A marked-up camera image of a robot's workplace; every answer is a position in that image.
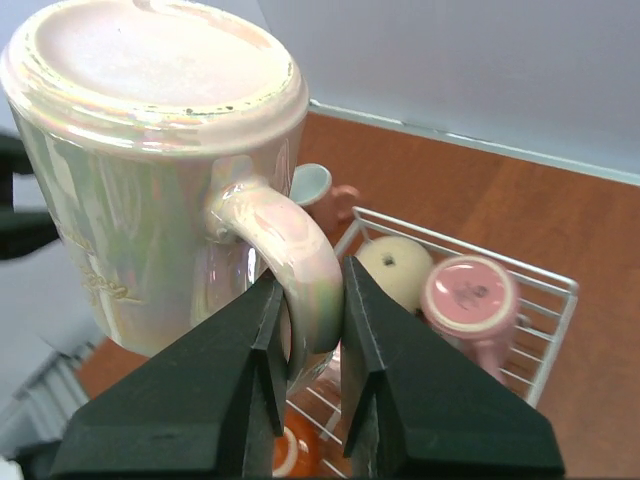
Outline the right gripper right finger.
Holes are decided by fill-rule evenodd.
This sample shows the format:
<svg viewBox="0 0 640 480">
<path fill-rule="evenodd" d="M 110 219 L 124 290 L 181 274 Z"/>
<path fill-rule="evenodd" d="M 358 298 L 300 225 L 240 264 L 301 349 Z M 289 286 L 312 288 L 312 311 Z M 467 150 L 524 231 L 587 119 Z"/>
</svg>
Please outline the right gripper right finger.
<svg viewBox="0 0 640 480">
<path fill-rule="evenodd" d="M 551 423 L 343 262 L 343 451 L 362 478 L 561 478 Z"/>
</svg>

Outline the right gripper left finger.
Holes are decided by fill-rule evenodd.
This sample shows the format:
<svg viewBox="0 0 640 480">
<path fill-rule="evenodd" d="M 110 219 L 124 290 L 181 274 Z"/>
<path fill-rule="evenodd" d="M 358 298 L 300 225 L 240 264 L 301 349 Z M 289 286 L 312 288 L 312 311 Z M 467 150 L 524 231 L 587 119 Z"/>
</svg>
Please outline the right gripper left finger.
<svg viewBox="0 0 640 480">
<path fill-rule="evenodd" d="M 54 478 L 269 478 L 287 366 L 282 287 L 244 294 L 81 407 Z"/>
</svg>

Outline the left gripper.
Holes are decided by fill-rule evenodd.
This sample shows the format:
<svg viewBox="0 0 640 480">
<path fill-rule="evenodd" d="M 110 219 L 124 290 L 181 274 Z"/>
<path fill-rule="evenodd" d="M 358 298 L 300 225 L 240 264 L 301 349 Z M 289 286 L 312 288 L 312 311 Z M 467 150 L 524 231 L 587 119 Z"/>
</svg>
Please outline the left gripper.
<svg viewBox="0 0 640 480">
<path fill-rule="evenodd" d="M 47 210 L 16 211 L 13 176 L 33 175 L 26 150 L 16 136 L 1 133 L 1 260 L 29 255 L 59 239 Z"/>
</svg>

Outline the pink ghost pattern mug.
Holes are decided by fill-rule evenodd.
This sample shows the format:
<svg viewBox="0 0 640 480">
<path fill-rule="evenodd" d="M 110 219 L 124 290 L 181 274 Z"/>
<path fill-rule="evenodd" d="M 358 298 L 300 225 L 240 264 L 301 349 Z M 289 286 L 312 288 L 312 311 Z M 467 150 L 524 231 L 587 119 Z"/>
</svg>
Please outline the pink ghost pattern mug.
<svg viewBox="0 0 640 480">
<path fill-rule="evenodd" d="M 500 263 L 480 255 L 440 261 L 427 276 L 420 305 L 428 325 L 476 365 L 504 383 L 520 291 Z"/>
</svg>

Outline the beige round mug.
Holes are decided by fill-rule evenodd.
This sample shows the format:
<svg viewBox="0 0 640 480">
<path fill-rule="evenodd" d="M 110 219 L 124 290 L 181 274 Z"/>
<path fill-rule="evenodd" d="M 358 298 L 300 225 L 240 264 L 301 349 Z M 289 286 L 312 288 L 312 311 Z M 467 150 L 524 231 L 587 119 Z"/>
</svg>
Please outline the beige round mug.
<svg viewBox="0 0 640 480">
<path fill-rule="evenodd" d="M 420 297 L 434 260 L 420 243 L 401 236 L 382 236 L 364 244 L 356 258 L 380 288 L 411 314 Z"/>
</svg>

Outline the pearlescent pink mug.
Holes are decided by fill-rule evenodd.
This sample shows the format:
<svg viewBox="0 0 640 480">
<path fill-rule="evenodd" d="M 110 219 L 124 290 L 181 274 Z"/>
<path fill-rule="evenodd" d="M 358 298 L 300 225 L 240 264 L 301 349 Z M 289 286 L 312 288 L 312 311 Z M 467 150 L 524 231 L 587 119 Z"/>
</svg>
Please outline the pearlescent pink mug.
<svg viewBox="0 0 640 480">
<path fill-rule="evenodd" d="M 1 84 L 107 336 L 151 357 L 270 271 L 288 390 L 321 374 L 343 280 L 289 196 L 309 89 L 278 39 L 192 1 L 60 1 L 12 35 Z"/>
</svg>

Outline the orange brown mug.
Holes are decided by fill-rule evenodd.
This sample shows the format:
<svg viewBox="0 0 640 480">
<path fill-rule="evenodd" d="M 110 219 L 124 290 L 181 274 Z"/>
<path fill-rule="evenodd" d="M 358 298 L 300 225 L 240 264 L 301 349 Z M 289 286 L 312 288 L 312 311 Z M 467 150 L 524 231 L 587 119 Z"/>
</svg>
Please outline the orange brown mug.
<svg viewBox="0 0 640 480">
<path fill-rule="evenodd" d="M 303 415 L 289 409 L 284 434 L 274 441 L 273 477 L 312 477 L 320 462 L 319 439 Z"/>
</svg>

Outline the pink floral mug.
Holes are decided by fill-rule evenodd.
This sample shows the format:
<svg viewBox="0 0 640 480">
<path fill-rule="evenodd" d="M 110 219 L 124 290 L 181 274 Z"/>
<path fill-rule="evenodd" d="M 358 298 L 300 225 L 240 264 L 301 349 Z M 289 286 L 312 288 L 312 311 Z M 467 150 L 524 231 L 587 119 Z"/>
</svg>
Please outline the pink floral mug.
<svg viewBox="0 0 640 480">
<path fill-rule="evenodd" d="M 289 198 L 329 235 L 341 222 L 352 217 L 352 208 L 360 196 L 351 185 L 335 186 L 332 174 L 325 166 L 307 163 L 295 168 Z"/>
</svg>

